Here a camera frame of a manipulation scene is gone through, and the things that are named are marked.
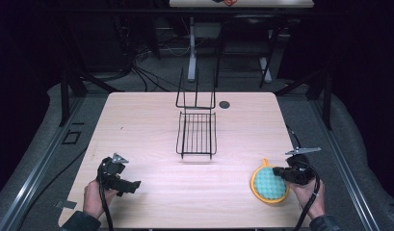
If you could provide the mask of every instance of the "green sponge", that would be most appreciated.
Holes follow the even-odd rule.
[[[275,176],[273,168],[268,166],[267,159],[263,160],[262,167],[253,174],[250,187],[257,198],[267,203],[278,203],[289,193],[284,180]]]

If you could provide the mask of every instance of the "wooden table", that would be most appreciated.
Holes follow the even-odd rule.
[[[216,98],[217,153],[212,160],[206,155],[181,159],[176,153],[181,111],[175,107],[176,93],[110,94],[68,197],[77,202],[75,210],[82,210],[84,187],[101,160],[117,152],[129,161],[121,178],[142,184],[110,205],[116,228],[294,227],[301,209],[292,192],[269,205],[250,189],[263,158],[286,167],[284,153],[293,149],[276,97],[217,92]],[[230,107],[220,108],[221,101]],[[64,209],[59,224],[73,213]],[[100,220],[107,226],[104,215]]]
[[[312,8],[312,0],[238,0],[231,7],[244,8]],[[170,0],[171,7],[178,8],[217,8],[228,7],[224,2],[212,0]]]

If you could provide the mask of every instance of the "person's hand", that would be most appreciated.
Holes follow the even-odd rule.
[[[238,0],[223,0],[223,2],[228,6],[231,7],[233,4],[235,4]]]
[[[296,197],[299,200],[300,205],[304,208],[305,204],[307,204],[308,199],[314,193],[314,185],[316,184],[316,179],[308,182],[307,185],[301,186],[298,184],[294,184],[286,181],[286,185],[295,192]],[[315,219],[316,217],[324,215],[325,212],[325,185],[323,181],[320,180],[320,190],[310,209],[308,210],[308,215],[311,219]]]
[[[83,212],[97,219],[104,213],[98,188],[99,185],[97,181],[91,181],[85,188],[85,199],[83,202]],[[118,192],[115,190],[104,192],[107,206],[110,205],[117,193]]]

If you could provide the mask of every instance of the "black curtain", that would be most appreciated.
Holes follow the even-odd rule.
[[[343,48],[334,47],[339,36],[350,38],[331,69],[332,91],[355,120],[370,169],[394,197],[394,1],[357,4],[355,9],[349,1],[315,2],[315,11],[352,9],[359,16],[353,22],[303,20],[289,40],[277,78],[298,80],[325,67],[330,55]],[[348,26],[350,31],[343,30]]]
[[[60,82],[50,25],[28,1],[0,1],[0,191],[37,132]]]

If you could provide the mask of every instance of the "black wire rack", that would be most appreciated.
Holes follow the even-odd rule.
[[[193,83],[194,90],[184,88],[183,78],[181,70],[175,106],[183,111],[179,113],[176,152],[182,159],[187,154],[209,155],[212,159],[217,152],[216,115],[212,112],[216,104],[214,82],[210,93],[201,97],[199,78]]]

